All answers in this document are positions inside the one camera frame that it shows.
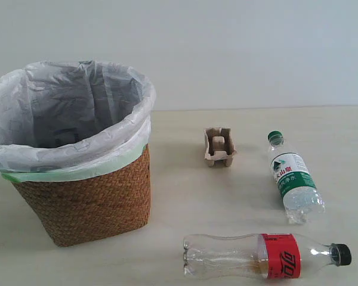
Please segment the brown cardboard pulp tray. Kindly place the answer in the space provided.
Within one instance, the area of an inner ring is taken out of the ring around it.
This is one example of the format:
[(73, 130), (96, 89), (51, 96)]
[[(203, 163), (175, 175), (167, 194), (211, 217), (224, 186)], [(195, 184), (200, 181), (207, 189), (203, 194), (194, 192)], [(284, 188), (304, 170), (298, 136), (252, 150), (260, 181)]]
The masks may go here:
[(222, 161), (225, 167), (230, 167), (237, 153), (231, 137), (230, 128), (206, 128), (204, 159), (209, 167), (217, 161)]

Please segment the white plastic bin liner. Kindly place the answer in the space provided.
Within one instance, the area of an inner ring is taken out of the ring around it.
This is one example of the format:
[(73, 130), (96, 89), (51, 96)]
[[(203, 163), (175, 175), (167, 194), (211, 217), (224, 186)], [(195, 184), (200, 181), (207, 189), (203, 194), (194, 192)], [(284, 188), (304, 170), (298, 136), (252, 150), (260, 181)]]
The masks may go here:
[(117, 171), (147, 146), (156, 99), (132, 67), (28, 64), (0, 78), (0, 173), (11, 182), (79, 181)]

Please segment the woven wicker waste basket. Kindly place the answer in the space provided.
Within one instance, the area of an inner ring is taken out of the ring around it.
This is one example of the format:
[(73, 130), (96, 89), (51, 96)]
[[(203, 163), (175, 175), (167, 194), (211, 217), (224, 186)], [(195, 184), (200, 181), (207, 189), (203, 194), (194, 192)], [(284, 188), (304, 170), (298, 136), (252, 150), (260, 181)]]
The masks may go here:
[(145, 226), (150, 217), (150, 152), (115, 172), (71, 182), (14, 183), (59, 247)]

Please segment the red label cola bottle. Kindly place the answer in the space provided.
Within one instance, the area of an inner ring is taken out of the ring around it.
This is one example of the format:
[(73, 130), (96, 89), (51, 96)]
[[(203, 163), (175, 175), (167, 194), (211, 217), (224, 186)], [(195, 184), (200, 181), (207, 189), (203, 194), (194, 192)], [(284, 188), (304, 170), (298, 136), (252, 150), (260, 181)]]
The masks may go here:
[(348, 266), (352, 260), (347, 245), (325, 245), (300, 234), (193, 234), (184, 237), (183, 249), (185, 276), (201, 279), (298, 279), (325, 266)]

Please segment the green label water bottle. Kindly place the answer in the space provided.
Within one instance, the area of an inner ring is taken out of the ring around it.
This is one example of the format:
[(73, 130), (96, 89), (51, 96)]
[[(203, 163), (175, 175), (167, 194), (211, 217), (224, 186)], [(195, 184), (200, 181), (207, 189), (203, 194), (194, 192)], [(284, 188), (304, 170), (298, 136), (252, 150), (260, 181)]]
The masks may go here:
[(325, 211), (325, 202), (303, 160), (284, 138), (274, 130), (267, 136), (268, 160), (285, 214), (290, 224), (302, 225)]

